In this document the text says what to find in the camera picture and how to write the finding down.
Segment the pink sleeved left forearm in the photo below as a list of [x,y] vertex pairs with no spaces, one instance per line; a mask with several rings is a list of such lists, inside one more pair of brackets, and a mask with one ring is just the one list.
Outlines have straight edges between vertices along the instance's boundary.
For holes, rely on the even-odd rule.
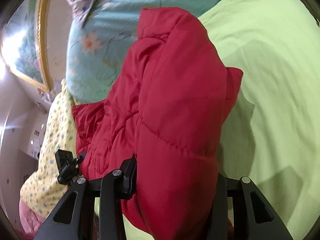
[[19,215],[22,225],[22,239],[34,239],[45,218],[35,213],[21,199],[19,202]]

